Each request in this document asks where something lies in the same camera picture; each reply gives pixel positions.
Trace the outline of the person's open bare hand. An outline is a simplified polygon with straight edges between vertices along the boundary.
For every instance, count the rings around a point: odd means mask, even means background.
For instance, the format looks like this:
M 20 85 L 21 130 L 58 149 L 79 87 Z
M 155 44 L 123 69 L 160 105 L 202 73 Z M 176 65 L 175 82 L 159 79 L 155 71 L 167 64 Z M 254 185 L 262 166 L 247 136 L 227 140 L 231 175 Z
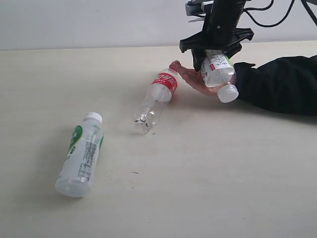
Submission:
M 169 68 L 176 71 L 193 89 L 206 96 L 217 96 L 217 89 L 206 87 L 200 73 L 196 72 L 194 69 L 183 67 L 177 60 L 173 61 L 169 65 Z

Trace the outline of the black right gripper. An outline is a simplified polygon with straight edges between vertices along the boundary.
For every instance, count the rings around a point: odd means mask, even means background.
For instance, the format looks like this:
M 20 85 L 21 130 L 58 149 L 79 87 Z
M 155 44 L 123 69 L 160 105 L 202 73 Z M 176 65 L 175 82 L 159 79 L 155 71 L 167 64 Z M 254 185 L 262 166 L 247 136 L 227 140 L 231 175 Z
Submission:
M 182 53 L 191 51 L 193 67 L 201 70 L 207 50 L 222 50 L 230 59 L 242 50 L 243 40 L 252 40 L 254 32 L 251 28 L 236 28 L 239 14 L 230 12 L 211 12 L 204 23 L 202 32 L 196 33 L 179 42 Z

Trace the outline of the black sleeved forearm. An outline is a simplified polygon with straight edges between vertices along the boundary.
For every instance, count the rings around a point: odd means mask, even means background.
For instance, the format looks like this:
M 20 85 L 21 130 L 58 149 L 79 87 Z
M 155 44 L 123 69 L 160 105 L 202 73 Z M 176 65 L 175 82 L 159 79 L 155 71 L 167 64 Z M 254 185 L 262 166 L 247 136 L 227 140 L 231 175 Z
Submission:
M 234 68 L 240 100 L 275 113 L 316 116 L 316 56 L 281 57 L 259 67 L 239 62 Z

